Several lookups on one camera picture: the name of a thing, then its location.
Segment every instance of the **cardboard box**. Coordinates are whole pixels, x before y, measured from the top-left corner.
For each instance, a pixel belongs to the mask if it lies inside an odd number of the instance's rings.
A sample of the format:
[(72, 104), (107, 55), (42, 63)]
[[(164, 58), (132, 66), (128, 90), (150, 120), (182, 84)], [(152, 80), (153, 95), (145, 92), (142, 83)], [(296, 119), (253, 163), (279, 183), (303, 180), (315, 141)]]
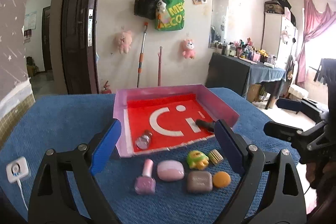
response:
[(260, 84), (251, 85), (247, 92), (246, 100), (248, 100), (250, 103), (258, 101), (260, 88), (261, 88)]
[(27, 65), (27, 72), (29, 77), (33, 77), (35, 75), (35, 66)]

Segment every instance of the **tiled wall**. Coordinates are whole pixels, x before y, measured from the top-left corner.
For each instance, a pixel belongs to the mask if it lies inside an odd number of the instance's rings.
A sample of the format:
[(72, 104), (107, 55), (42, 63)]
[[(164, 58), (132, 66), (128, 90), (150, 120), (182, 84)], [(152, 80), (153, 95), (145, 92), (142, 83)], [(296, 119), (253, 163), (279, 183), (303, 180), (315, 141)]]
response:
[(18, 123), (20, 118), (26, 113), (26, 111), (35, 103), (33, 94), (29, 95), (25, 100), (20, 102), (15, 108), (8, 112), (0, 120), (0, 149), (4, 142), (10, 135), (14, 126)]

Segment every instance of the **mop handle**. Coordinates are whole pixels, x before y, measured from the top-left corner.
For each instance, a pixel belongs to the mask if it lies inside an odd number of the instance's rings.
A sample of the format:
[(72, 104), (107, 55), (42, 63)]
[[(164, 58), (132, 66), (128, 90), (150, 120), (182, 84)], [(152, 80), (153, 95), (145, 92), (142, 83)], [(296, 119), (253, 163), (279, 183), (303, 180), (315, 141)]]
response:
[(145, 30), (143, 31), (143, 39), (142, 39), (142, 45), (141, 45), (141, 52), (140, 52), (140, 56), (139, 56), (139, 68), (138, 68), (138, 83), (137, 83), (137, 87), (139, 87), (139, 84), (140, 84), (140, 73), (141, 73), (142, 60), (143, 60), (143, 49), (145, 47), (145, 38), (146, 38), (147, 29), (148, 29), (148, 22), (145, 22), (144, 25), (146, 27), (145, 27)]
[(161, 86), (161, 62), (162, 62), (162, 47), (159, 52), (159, 72), (157, 74), (157, 86)]

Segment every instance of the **plush toy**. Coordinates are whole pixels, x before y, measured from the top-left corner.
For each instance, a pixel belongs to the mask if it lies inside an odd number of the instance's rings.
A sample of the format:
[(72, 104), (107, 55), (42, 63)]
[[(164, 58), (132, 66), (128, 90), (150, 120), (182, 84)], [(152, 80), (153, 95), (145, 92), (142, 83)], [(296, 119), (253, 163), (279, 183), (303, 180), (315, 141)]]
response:
[(157, 10), (160, 14), (162, 14), (166, 11), (166, 6), (167, 6), (167, 4), (163, 0), (159, 0), (157, 2), (157, 5), (156, 5)]
[(131, 43), (132, 43), (132, 32), (127, 31), (127, 32), (117, 33), (114, 39), (115, 39), (115, 43), (117, 44), (119, 48), (119, 52), (128, 53), (131, 47)]
[(185, 39), (183, 42), (183, 56), (185, 59), (194, 59), (196, 52), (194, 51), (194, 42), (192, 39)]

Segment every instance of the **mop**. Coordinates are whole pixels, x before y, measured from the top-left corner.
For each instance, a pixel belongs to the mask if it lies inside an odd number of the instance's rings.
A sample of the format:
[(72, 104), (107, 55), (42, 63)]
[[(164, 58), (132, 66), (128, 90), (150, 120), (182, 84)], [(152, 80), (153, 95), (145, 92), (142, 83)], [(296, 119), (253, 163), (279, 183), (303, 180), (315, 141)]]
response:
[(140, 57), (139, 57), (139, 68), (138, 68), (138, 84), (137, 88), (139, 87), (140, 84), (140, 74), (141, 74), (141, 66), (142, 66), (142, 60), (143, 60), (143, 49), (145, 47), (145, 38), (146, 38), (146, 33), (147, 33), (147, 28), (148, 28), (148, 22), (145, 22), (145, 30), (143, 31), (143, 39), (142, 39), (142, 45), (141, 45), (141, 52), (140, 52)]

